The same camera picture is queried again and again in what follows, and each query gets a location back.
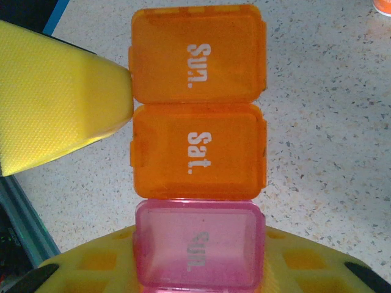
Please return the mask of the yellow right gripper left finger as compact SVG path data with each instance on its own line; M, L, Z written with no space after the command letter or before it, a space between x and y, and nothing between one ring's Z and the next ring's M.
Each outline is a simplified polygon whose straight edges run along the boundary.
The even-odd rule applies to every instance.
M44 261L59 268L35 293L137 293L135 226L86 242Z

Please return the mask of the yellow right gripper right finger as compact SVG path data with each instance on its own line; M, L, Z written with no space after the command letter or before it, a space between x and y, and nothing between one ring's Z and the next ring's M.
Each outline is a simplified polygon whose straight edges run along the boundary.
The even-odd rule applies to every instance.
M267 227L262 293L375 293L347 262L368 267L333 248Z

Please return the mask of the pink pill box marked Sun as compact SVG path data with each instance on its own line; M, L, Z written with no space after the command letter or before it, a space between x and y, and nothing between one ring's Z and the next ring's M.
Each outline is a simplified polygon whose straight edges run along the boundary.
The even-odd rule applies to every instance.
M261 283L266 221L251 201L145 200L135 210L143 287L253 293Z

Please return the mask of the orange pill box marked Sun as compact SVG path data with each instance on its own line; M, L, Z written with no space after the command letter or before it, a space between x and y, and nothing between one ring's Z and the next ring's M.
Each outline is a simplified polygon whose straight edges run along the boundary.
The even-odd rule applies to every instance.
M266 34L251 4L139 10L131 21L133 95L144 104L254 101L266 89Z

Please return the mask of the orange pill box marked Sat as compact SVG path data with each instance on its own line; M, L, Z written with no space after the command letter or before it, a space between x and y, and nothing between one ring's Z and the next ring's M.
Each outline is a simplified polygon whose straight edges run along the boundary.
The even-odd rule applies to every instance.
M251 200L267 183L266 137L250 103L143 105L133 117L134 189L153 199Z

